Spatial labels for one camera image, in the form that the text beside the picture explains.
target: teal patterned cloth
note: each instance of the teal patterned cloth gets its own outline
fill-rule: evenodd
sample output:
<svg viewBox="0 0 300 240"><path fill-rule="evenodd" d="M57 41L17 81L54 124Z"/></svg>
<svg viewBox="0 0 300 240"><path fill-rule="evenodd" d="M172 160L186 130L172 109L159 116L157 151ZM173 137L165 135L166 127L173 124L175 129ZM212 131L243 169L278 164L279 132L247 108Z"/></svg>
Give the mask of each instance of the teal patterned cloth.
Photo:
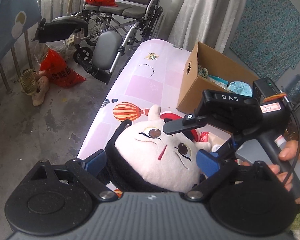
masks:
<svg viewBox="0 0 300 240"><path fill-rule="evenodd" d="M230 48L259 77L277 81L300 60L300 13L290 0L247 0Z"/></svg>

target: blue gripper pad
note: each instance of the blue gripper pad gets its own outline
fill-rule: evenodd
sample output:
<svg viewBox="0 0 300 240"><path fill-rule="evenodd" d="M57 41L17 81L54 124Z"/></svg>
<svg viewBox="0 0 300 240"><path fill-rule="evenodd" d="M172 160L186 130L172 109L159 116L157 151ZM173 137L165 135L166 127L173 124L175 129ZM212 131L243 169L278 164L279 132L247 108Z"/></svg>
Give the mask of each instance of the blue gripper pad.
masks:
<svg viewBox="0 0 300 240"><path fill-rule="evenodd" d="M208 153L205 150L199 150L197 152L197 165L207 177L212 176L220 170L220 164L217 161L217 157L218 154L214 152Z"/></svg>
<svg viewBox="0 0 300 240"><path fill-rule="evenodd" d="M106 166L107 156L104 150L98 150L88 158L82 161L82 168L96 177Z"/></svg>

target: stuffed cat toy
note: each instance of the stuffed cat toy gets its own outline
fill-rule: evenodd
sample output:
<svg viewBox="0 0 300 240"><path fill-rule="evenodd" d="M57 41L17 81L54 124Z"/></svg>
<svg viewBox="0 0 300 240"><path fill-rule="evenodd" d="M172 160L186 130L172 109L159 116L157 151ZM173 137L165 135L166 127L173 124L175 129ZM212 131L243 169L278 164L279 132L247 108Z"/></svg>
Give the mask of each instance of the stuffed cat toy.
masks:
<svg viewBox="0 0 300 240"><path fill-rule="evenodd" d="M102 183L112 181L131 192L188 192L200 183L196 154L199 149L210 151L211 144L197 142L195 130L166 135L162 127L171 119L163 119L160 111L154 105L148 121L120 124L105 148L107 163L97 177Z"/></svg>

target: gray device housing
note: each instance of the gray device housing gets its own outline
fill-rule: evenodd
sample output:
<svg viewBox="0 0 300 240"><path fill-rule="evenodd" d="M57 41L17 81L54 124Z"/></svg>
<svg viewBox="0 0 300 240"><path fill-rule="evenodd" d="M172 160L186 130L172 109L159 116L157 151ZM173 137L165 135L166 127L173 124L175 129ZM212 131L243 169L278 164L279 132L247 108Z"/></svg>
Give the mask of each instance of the gray device housing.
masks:
<svg viewBox="0 0 300 240"><path fill-rule="evenodd" d="M286 143L280 145L280 148L283 149ZM264 161L266 164L271 165L273 164L266 154L265 150L262 148L260 143L256 140L249 140L242 144L242 146L235 152L235 156L242 160L246 161L249 164L253 164L255 161ZM295 174L298 176L300 180L300 161L298 160L297 165L294 169Z"/></svg>
<svg viewBox="0 0 300 240"><path fill-rule="evenodd" d="M21 232L9 240L292 240L281 233L253 237L231 231L216 222L199 202L179 193L125 192L121 199L102 203L82 226L58 236L31 236Z"/></svg>

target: finger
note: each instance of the finger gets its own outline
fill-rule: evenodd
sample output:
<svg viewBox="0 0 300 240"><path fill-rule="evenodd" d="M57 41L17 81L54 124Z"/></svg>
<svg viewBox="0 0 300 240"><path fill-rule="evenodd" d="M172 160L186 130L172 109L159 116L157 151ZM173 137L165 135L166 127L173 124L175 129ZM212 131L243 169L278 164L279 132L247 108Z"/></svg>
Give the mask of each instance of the finger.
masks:
<svg viewBox="0 0 300 240"><path fill-rule="evenodd" d="M286 184L284 187L286 190L290 191L292 189L292 183Z"/></svg>
<svg viewBox="0 0 300 240"><path fill-rule="evenodd" d="M282 161L291 160L296 156L297 153L298 142L297 141L289 141L286 143L284 149L280 152L279 158Z"/></svg>
<svg viewBox="0 0 300 240"><path fill-rule="evenodd" d="M281 182L283 182L284 179L286 178L287 174L288 174L287 172L283 172L283 173L277 175L277 177ZM289 179L287 180L286 185L291 183L292 179L293 179L293 173L290 175Z"/></svg>
<svg viewBox="0 0 300 240"><path fill-rule="evenodd" d="M243 165L243 166L251 166L248 162L240 162L240 165Z"/></svg>
<svg viewBox="0 0 300 240"><path fill-rule="evenodd" d="M280 172L280 166L276 164L269 165L269 168L274 174L278 174Z"/></svg>

